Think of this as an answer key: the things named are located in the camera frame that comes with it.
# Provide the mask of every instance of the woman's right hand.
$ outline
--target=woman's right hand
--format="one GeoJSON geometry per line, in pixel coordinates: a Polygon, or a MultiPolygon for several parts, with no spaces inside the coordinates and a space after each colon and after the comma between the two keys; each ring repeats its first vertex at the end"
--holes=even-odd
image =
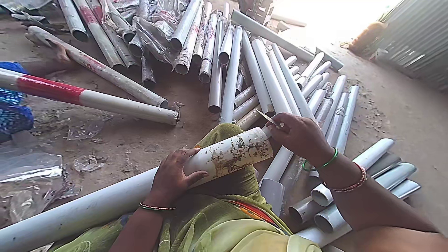
{"type": "Polygon", "coordinates": [[[315,167],[322,166],[333,157],[334,149],[327,143],[322,130],[313,120],[289,113],[276,114],[272,119],[278,124],[284,123],[284,126],[278,129],[271,122],[267,122],[266,126],[275,141],[296,155],[306,158],[315,167]]]}

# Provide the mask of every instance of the red stripe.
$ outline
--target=red stripe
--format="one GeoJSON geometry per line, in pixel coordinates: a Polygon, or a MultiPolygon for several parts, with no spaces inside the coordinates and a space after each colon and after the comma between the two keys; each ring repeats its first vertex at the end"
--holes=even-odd
{"type": "Polygon", "coordinates": [[[85,90],[64,83],[59,83],[31,75],[23,75],[17,78],[17,87],[23,93],[57,100],[76,105],[82,105],[79,96],[85,90]]]}

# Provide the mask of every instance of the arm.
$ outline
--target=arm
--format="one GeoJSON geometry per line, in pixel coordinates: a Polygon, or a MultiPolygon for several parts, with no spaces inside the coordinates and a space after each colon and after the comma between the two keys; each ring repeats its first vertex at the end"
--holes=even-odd
{"type": "MultiPolygon", "coordinates": [[[[154,177],[151,192],[144,204],[156,207],[172,207],[173,202],[189,186],[208,176],[206,171],[197,171],[185,176],[184,164],[199,149],[182,149],[168,155],[160,164],[154,177]]],[[[160,211],[137,209],[115,240],[109,252],[152,251],[159,238],[163,215],[160,211]]]]}
{"type": "MultiPolygon", "coordinates": [[[[287,113],[277,114],[272,119],[285,125],[277,129],[268,122],[272,137],[313,166],[321,167],[333,157],[334,149],[312,120],[287,113]]],[[[345,188],[359,181],[361,171],[350,159],[339,154],[330,165],[319,169],[319,176],[331,188],[345,188]]],[[[437,232],[431,222],[371,178],[353,191],[332,191],[332,195],[341,215],[354,230],[394,226],[437,232]]]]}

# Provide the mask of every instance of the green bangle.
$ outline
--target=green bangle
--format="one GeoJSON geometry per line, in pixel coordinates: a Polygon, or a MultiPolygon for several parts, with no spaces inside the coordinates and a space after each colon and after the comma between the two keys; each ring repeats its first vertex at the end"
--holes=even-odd
{"type": "Polygon", "coordinates": [[[305,171],[317,171],[320,168],[323,168],[327,165],[329,165],[331,162],[333,162],[333,160],[337,157],[337,154],[339,154],[339,150],[336,147],[333,147],[333,149],[335,149],[335,154],[333,155],[333,157],[330,159],[330,161],[328,161],[327,163],[325,163],[323,166],[319,167],[319,168],[313,168],[313,169],[309,169],[309,168],[305,168],[305,164],[308,162],[308,160],[305,160],[305,162],[302,164],[302,169],[305,171]]]}

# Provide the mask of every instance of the hand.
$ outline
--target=hand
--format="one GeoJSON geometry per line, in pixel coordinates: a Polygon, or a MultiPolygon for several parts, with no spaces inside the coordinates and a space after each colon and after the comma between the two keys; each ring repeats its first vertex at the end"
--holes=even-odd
{"type": "Polygon", "coordinates": [[[155,174],[149,196],[145,204],[157,207],[169,207],[172,202],[185,193],[189,186],[207,177],[208,172],[197,171],[185,176],[184,164],[190,156],[200,149],[178,149],[169,154],[155,174]]]}
{"type": "Polygon", "coordinates": [[[327,143],[322,130],[317,124],[306,117],[294,116],[289,113],[279,113],[272,117],[277,123],[284,123],[278,129],[271,122],[266,126],[271,131],[275,141],[306,158],[312,165],[320,167],[334,155],[334,149],[327,143]]]}

